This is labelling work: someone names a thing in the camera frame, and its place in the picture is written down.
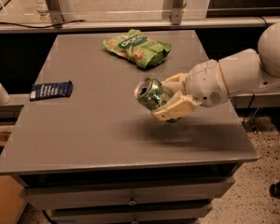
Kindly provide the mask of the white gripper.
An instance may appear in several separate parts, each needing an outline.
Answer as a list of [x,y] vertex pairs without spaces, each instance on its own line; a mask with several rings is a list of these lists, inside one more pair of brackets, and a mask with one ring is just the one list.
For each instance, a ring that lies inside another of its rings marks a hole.
[[179,119],[191,113],[198,102],[201,106],[212,107],[229,100],[228,89],[219,63],[209,60],[195,65],[188,74],[178,73],[165,79],[162,86],[174,96],[152,114],[161,121]]

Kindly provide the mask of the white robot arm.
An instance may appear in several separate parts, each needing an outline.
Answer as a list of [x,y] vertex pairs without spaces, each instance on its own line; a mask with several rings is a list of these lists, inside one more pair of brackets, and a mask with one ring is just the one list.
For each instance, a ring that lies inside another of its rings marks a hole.
[[179,119],[199,105],[220,105],[239,94],[280,91],[280,22],[262,33],[257,49],[199,63],[161,84],[173,97],[152,112],[159,120]]

